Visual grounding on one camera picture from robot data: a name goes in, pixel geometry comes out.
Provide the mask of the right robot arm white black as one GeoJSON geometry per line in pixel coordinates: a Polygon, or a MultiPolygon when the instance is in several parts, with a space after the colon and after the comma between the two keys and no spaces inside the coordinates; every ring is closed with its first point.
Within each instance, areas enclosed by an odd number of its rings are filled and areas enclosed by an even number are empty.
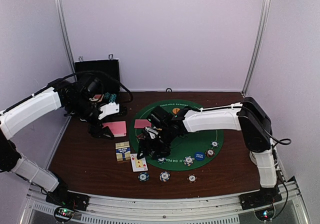
{"type": "Polygon", "coordinates": [[[142,130],[137,157],[165,158],[171,153],[172,141],[189,133],[212,130],[234,130],[242,133],[251,160],[259,173],[259,204],[266,205],[276,196],[278,183],[277,145],[288,146],[291,139],[273,136],[271,119],[252,97],[242,102],[209,108],[185,106],[176,114],[161,106],[152,109],[147,119],[151,127],[142,130]]]}

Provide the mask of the brown orange chip stack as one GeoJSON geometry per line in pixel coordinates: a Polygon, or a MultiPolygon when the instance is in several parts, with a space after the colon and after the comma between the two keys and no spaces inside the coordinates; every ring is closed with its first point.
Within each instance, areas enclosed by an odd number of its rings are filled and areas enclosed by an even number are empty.
{"type": "Polygon", "coordinates": [[[194,174],[190,174],[188,177],[187,177],[187,180],[188,182],[190,183],[195,183],[197,181],[197,177],[194,175],[194,174]]]}

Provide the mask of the red checkered playing card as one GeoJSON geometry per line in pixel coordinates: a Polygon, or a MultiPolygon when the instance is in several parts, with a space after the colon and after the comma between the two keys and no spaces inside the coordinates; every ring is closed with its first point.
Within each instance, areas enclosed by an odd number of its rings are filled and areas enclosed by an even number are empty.
{"type": "Polygon", "coordinates": [[[136,119],[134,121],[134,128],[135,129],[144,129],[144,128],[148,128],[151,127],[152,124],[148,119],[136,119]]]}

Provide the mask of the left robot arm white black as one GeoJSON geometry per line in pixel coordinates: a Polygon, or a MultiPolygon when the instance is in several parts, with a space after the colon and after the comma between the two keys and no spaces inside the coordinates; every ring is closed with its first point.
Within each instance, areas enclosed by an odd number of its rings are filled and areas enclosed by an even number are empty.
{"type": "Polygon", "coordinates": [[[35,162],[17,151],[12,138],[24,127],[40,117],[64,108],[66,116],[76,116],[85,120],[88,132],[93,138],[113,139],[114,135],[103,123],[108,116],[118,114],[118,103],[99,104],[93,100],[95,95],[102,96],[104,85],[97,77],[101,74],[118,84],[129,94],[129,102],[133,101],[133,94],[119,80],[103,71],[81,71],[81,78],[73,83],[68,81],[70,75],[58,78],[48,83],[39,91],[15,103],[0,112],[0,170],[12,172],[24,180],[39,186],[47,195],[61,206],[72,202],[72,195],[67,184],[56,174],[39,167],[35,162]]]}

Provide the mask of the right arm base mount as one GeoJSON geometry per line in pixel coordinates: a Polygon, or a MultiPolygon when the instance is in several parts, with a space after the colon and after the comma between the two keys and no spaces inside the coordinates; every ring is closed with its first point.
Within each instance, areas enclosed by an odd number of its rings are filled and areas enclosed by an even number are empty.
{"type": "Polygon", "coordinates": [[[255,217],[260,221],[271,221],[276,217],[275,203],[281,201],[282,195],[273,196],[260,191],[241,194],[239,196],[242,210],[254,210],[255,217]]]}

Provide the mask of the blue tan chip stack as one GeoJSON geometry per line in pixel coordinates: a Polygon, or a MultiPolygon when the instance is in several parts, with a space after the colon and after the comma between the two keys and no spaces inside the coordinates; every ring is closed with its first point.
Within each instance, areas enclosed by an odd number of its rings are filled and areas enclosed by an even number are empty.
{"type": "Polygon", "coordinates": [[[169,181],[171,178],[171,174],[167,171],[162,171],[160,174],[159,174],[159,180],[161,182],[167,182],[169,181]]]}

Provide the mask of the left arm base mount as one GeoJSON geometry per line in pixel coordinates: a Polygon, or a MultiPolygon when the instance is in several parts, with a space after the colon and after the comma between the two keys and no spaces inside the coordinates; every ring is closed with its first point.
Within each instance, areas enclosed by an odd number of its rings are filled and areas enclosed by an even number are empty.
{"type": "Polygon", "coordinates": [[[86,211],[89,205],[90,197],[85,194],[68,192],[66,200],[61,200],[52,193],[46,194],[45,201],[56,205],[53,211],[53,217],[59,223],[66,223],[73,218],[80,216],[80,211],[86,211]]]}

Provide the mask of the red-backed card deck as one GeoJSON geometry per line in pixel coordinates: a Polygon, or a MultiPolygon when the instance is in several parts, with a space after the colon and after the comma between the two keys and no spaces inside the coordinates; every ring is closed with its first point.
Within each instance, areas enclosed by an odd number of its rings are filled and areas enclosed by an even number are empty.
{"type": "Polygon", "coordinates": [[[115,138],[125,137],[127,135],[127,126],[125,121],[113,121],[103,123],[103,127],[109,127],[115,138]]]}

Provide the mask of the blue green chip stack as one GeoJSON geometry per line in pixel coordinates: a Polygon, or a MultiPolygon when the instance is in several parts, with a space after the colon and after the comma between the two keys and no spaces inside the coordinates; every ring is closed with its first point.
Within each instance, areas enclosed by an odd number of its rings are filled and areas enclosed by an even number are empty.
{"type": "Polygon", "coordinates": [[[147,172],[141,172],[137,178],[140,182],[147,182],[150,179],[150,175],[147,172]]]}

